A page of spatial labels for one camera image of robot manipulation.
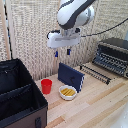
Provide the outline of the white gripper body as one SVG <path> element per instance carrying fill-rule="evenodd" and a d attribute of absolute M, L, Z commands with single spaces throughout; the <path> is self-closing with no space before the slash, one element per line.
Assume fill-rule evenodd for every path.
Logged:
<path fill-rule="evenodd" d="M 65 46 L 73 46 L 80 43 L 80 31 L 71 35 L 62 35 L 60 30 L 51 31 L 47 34 L 47 46 L 52 49 Z"/>

